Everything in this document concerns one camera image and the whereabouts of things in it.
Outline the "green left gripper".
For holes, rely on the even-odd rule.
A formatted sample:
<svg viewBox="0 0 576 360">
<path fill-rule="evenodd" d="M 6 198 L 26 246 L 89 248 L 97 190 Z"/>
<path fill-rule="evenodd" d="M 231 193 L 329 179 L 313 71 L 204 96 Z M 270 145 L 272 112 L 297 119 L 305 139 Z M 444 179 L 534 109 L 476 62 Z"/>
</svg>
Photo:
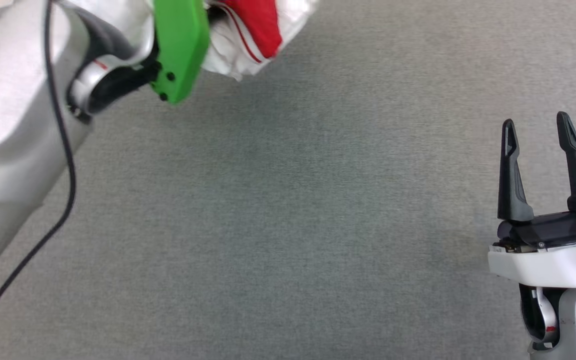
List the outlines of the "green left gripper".
<svg viewBox="0 0 576 360">
<path fill-rule="evenodd" d="M 163 101 L 179 104 L 190 95 L 210 45 L 208 14 L 203 0 L 153 5 L 160 71 L 151 86 Z"/>
</svg>

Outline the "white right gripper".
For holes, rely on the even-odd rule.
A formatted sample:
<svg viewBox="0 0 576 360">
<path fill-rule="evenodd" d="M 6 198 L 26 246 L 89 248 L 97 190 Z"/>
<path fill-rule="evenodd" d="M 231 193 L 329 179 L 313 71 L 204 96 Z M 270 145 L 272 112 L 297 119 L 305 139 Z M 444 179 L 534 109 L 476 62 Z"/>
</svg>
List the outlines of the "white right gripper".
<svg viewBox="0 0 576 360">
<path fill-rule="evenodd" d="M 501 223 L 487 264 L 492 274 L 521 285 L 576 289 L 576 129 L 567 112 L 557 113 L 557 133 L 566 155 L 569 211 L 536 216 L 522 184 L 514 121 L 503 122 L 497 203 Z"/>
</svg>

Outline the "red white basketball jersey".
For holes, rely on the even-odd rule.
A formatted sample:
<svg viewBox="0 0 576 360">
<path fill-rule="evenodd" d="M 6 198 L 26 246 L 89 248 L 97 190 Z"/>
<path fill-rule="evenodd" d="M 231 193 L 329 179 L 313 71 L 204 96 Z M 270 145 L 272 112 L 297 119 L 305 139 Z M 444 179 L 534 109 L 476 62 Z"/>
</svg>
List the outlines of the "red white basketball jersey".
<svg viewBox="0 0 576 360">
<path fill-rule="evenodd" d="M 204 71 L 255 76 L 301 32 L 320 0 L 203 0 L 209 14 Z"/>
</svg>

